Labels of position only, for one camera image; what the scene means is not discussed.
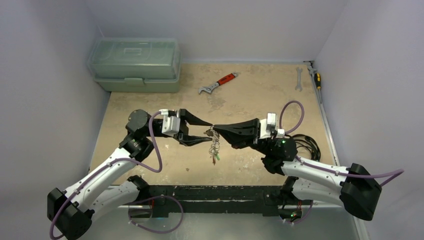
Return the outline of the large perforated metal keyring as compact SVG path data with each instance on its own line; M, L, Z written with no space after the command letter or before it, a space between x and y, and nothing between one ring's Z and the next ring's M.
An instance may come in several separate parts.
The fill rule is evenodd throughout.
M208 129L207 131L204 132L208 137L212 138L212 142L209 148L209 155L210 158L212 159L212 157L214 156L216 159L216 163L217 161L220 160L220 158L217 158L215 156L216 153L219 154L219 150L220 150L220 135L217 131L215 131L213 129L213 127L211 126L210 129Z

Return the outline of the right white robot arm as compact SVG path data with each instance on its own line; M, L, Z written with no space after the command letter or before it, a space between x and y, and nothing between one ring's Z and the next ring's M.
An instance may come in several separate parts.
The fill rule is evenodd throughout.
M335 166L300 157L295 140L278 129L275 120L252 119L212 127L234 149L251 148L263 154L265 169L286 176L280 196L288 204L298 200L327 202L364 221L374 218L382 186L366 168L353 163Z

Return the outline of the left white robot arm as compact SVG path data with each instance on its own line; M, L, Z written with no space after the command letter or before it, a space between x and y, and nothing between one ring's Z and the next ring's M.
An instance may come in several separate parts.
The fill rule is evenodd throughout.
M156 138L173 138L186 147L211 141L210 137L189 135L189 125L210 127L211 123L184 108L160 109L153 114L134 110L125 126L126 136L104 162L73 185L64 190L54 188L47 195L50 239L77 240L95 218L110 209L133 202L146 203L149 191L141 177L132 177L114 189L109 186L137 166L153 173L163 170Z

